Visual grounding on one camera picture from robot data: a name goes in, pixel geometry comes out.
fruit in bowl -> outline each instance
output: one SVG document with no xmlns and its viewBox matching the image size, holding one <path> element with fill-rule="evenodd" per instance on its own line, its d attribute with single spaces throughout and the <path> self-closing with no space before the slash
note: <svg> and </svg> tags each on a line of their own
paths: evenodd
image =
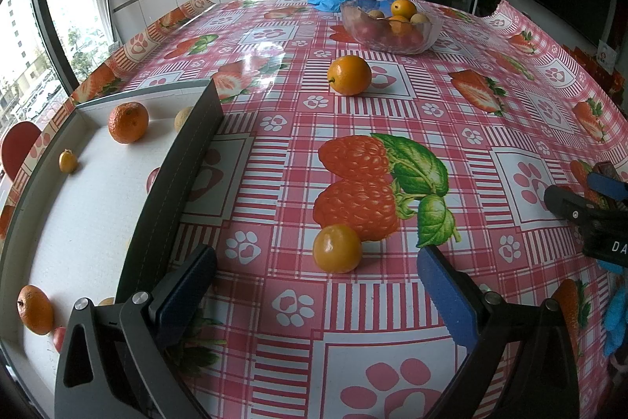
<svg viewBox="0 0 628 419">
<path fill-rule="evenodd" d="M 340 12 L 344 28 L 358 43 L 393 54 L 426 51 L 443 27 L 440 16 L 418 12 L 409 0 L 349 0 Z"/>
</svg>

pink bowl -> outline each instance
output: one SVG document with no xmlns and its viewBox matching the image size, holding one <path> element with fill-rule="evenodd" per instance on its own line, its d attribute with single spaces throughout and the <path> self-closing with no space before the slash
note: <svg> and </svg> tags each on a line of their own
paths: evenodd
<svg viewBox="0 0 628 419">
<path fill-rule="evenodd" d="M 443 19 L 423 12 L 429 22 L 413 24 L 386 18 L 373 18 L 371 10 L 380 10 L 388 18 L 396 0 L 350 0 L 340 5 L 342 25 L 360 44 L 374 51 L 393 54 L 420 54 L 429 49 L 443 27 Z"/>
</svg>

tablecloth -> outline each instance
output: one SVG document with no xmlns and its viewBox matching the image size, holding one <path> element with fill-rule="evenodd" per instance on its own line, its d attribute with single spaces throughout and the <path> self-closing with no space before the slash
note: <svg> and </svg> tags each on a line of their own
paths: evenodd
<svg viewBox="0 0 628 419">
<path fill-rule="evenodd" d="M 578 160 L 609 160 L 628 178 L 626 121 L 507 2 L 477 18 L 414 1 L 445 19 L 434 46 L 417 56 L 360 46 L 340 14 L 307 0 L 216 5 L 159 46 L 131 42 L 149 55 L 125 90 L 213 76 L 226 113 L 172 253 L 179 264 L 202 242 L 219 258 L 186 344 L 172 352 L 212 417 L 422 417 L 466 353 L 416 275 L 417 244 L 429 237 L 457 270 L 509 302 L 538 305 L 565 278 L 586 284 L 591 309 L 577 366 L 582 417 L 596 411 L 607 381 L 601 315 L 610 278 L 542 198 L 551 184 L 583 193 Z M 326 81 L 345 54 L 373 71 L 357 97 L 335 95 Z M 447 187 L 437 190 L 442 176 L 427 183 L 401 168 L 373 171 L 366 185 L 333 174 L 318 149 L 350 135 L 380 141 L 391 167 L 404 151 L 435 159 Z M 363 243 L 356 271 L 322 273 L 312 258 L 316 199 L 345 194 L 349 213 L 337 215 L 351 218 L 377 187 L 379 213 L 403 194 L 416 197 L 402 201 L 404 215 L 387 217 L 385 238 Z M 447 219 L 440 234 L 422 232 L 415 212 L 426 192 L 446 205 L 457 233 Z M 515 355 L 504 352 L 478 417 L 494 406 Z"/>
</svg>

window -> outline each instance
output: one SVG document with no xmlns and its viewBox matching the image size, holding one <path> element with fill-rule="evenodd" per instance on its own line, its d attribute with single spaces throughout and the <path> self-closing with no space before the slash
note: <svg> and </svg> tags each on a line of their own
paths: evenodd
<svg viewBox="0 0 628 419">
<path fill-rule="evenodd" d="M 74 75 L 83 82 L 109 56 L 109 44 L 92 0 L 46 0 Z"/>
<path fill-rule="evenodd" d="M 0 0 L 0 20 L 7 20 L 10 2 Z M 0 25 L 0 48 L 4 49 L 0 59 L 0 133 L 26 120 L 44 128 L 68 98 L 44 50 L 31 2 L 13 0 L 11 11 L 20 23 L 21 50 L 13 46 L 8 24 Z"/>
</svg>

tomato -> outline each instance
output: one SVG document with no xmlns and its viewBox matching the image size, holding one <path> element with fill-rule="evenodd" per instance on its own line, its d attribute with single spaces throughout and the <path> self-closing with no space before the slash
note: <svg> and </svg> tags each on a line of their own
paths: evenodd
<svg viewBox="0 0 628 419">
<path fill-rule="evenodd" d="M 343 274 L 360 263 L 362 242 L 349 226 L 331 224 L 316 235 L 312 253 L 314 262 L 323 272 Z"/>
</svg>

